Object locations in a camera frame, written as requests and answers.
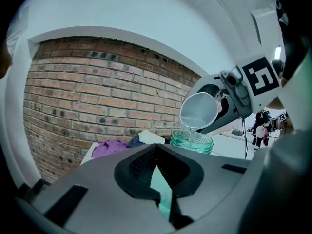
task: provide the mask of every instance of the clear glass cup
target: clear glass cup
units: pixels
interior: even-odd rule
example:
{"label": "clear glass cup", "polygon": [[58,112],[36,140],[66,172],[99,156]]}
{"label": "clear glass cup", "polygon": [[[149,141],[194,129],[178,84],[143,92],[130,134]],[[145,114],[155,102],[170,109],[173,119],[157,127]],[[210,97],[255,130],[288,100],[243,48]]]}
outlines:
{"label": "clear glass cup", "polygon": [[187,150],[209,154],[213,149],[214,141],[201,133],[177,130],[173,132],[170,144]]}

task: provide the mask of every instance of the ceiling light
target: ceiling light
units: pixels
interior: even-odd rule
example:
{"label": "ceiling light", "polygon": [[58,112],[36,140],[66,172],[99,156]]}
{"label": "ceiling light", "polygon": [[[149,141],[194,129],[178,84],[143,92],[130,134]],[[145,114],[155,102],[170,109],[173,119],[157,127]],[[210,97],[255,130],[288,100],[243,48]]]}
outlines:
{"label": "ceiling light", "polygon": [[274,60],[279,60],[281,57],[281,51],[282,51],[282,47],[277,47],[275,49],[275,57]]}

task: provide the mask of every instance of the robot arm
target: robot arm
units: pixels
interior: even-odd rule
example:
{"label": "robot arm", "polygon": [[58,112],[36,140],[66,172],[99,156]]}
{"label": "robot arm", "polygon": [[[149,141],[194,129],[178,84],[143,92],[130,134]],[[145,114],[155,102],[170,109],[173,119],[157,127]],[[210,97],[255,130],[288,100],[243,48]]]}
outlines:
{"label": "robot arm", "polygon": [[202,77],[188,92],[186,98],[206,92],[214,98],[225,94],[221,100],[222,110],[215,121],[199,130],[206,134],[232,121],[246,119],[257,113],[276,98],[281,88],[278,75],[264,55],[256,55],[237,62],[230,71]]}

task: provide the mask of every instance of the water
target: water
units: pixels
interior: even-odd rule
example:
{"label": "water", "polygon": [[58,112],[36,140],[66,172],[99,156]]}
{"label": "water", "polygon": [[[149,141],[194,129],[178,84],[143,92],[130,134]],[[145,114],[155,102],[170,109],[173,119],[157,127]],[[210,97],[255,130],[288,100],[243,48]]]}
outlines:
{"label": "water", "polygon": [[181,116],[181,123],[191,129],[201,129],[207,125],[207,122],[196,117]]}
{"label": "water", "polygon": [[191,144],[191,142],[193,142],[195,130],[196,130],[196,128],[190,128],[190,137],[189,137],[190,144]]}

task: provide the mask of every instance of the purple cloth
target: purple cloth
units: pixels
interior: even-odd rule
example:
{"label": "purple cloth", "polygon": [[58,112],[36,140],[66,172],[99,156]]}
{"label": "purple cloth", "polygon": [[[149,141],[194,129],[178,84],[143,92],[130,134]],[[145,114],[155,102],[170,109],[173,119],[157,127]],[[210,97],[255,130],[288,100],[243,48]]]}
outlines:
{"label": "purple cloth", "polygon": [[121,140],[108,140],[98,145],[92,152],[92,158],[107,156],[127,150],[127,143]]}

